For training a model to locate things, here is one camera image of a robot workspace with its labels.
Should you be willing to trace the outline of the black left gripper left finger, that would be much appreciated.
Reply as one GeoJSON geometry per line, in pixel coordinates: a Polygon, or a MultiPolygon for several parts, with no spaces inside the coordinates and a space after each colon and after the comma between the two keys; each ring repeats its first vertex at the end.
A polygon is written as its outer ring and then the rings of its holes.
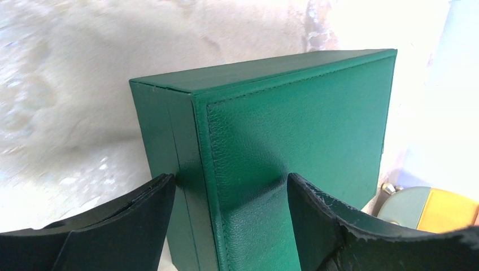
{"type": "Polygon", "coordinates": [[[2,270],[157,270],[175,177],[137,189],[42,229],[1,234],[2,270]]]}

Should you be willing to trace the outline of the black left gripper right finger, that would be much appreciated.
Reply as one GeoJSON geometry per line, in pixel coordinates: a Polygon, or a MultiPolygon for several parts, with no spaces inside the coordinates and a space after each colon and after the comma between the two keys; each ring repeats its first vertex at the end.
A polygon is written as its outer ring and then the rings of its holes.
{"type": "Polygon", "coordinates": [[[434,234],[394,225],[288,175],[302,270],[477,270],[478,227],[434,234]]]}

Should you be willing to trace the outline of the green jewelry box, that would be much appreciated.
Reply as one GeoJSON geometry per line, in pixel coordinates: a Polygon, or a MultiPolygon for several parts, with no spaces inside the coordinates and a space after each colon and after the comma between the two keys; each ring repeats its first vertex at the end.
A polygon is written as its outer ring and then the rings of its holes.
{"type": "Polygon", "coordinates": [[[395,49],[313,51],[130,80],[152,176],[173,173],[178,270],[299,270],[286,180],[363,208],[395,49]]]}

